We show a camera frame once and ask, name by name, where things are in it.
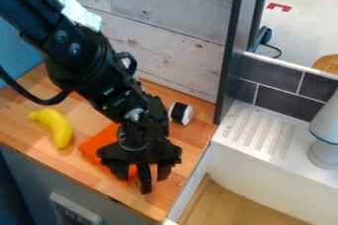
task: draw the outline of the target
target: electrical outlet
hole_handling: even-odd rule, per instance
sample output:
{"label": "electrical outlet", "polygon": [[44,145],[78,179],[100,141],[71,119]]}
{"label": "electrical outlet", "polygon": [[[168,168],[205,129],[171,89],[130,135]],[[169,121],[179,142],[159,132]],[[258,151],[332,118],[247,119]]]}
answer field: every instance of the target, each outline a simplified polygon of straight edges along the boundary
{"label": "electrical outlet", "polygon": [[105,224],[103,219],[96,213],[56,192],[50,194],[49,200],[59,225]]}

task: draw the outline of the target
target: orange towel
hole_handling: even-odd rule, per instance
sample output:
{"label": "orange towel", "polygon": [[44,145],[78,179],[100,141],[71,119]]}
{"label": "orange towel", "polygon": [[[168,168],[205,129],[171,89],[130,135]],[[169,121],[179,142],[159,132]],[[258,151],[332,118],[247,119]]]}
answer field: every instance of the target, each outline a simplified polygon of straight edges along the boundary
{"label": "orange towel", "polygon": [[118,178],[116,178],[111,171],[109,170],[108,167],[101,165],[100,159],[96,155],[96,151],[108,144],[111,144],[113,142],[116,142],[116,136],[117,136],[117,131],[118,131],[118,125],[117,124],[112,124],[96,134],[95,136],[89,138],[87,141],[84,141],[81,143],[78,147],[80,152],[88,157],[95,165],[100,167],[102,170],[106,171],[109,173],[113,179],[116,181],[121,182],[123,185],[129,186],[137,177],[137,171],[136,171],[136,166],[131,165],[129,166],[129,179],[127,182],[120,181]]}

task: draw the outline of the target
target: yellow banana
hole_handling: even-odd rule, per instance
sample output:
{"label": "yellow banana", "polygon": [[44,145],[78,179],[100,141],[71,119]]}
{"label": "yellow banana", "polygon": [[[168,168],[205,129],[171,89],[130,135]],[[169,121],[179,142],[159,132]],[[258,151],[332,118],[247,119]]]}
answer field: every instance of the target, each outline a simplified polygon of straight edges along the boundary
{"label": "yellow banana", "polygon": [[72,130],[69,120],[53,109],[30,112],[30,119],[38,120],[51,128],[54,144],[57,148],[64,148],[71,139]]}

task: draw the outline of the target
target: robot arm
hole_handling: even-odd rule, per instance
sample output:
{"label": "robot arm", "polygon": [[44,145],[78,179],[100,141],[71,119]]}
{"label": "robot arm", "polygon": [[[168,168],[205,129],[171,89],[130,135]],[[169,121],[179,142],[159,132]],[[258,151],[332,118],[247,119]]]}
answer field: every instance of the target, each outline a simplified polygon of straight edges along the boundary
{"label": "robot arm", "polygon": [[[181,163],[181,148],[165,138],[167,111],[133,78],[137,63],[129,53],[116,53],[101,33],[72,23],[62,9],[57,0],[0,1],[0,15],[42,52],[48,76],[63,97],[76,92],[120,124],[118,142],[99,149],[97,155],[121,180],[127,180],[128,166],[136,164],[141,192],[149,193],[149,164],[157,164],[157,181],[163,181],[171,167]],[[124,58],[130,62],[128,68]]]}

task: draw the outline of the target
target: black wire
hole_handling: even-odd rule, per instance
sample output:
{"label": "black wire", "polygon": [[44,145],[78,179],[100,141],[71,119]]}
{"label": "black wire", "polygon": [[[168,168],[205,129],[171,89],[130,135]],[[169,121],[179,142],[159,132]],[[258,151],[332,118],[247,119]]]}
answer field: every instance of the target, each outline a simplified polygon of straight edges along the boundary
{"label": "black wire", "polygon": [[278,52],[278,55],[276,56],[272,56],[271,58],[279,58],[281,55],[282,55],[282,51],[280,49],[278,49],[277,47],[274,47],[272,45],[269,45],[269,44],[265,44],[265,43],[262,43],[263,45],[265,46],[268,46],[268,47],[271,47],[272,49],[275,49],[277,52]]}
{"label": "black wire", "polygon": [[7,85],[9,85],[11,88],[13,88],[17,93],[20,95],[26,97],[28,100],[40,104],[42,106],[52,106],[61,103],[64,99],[67,98],[67,96],[70,94],[69,91],[61,91],[56,96],[48,99],[48,100],[42,100],[30,92],[28,92],[25,88],[23,88],[21,85],[19,85],[12,77],[1,67],[0,65],[0,78],[2,78]]}

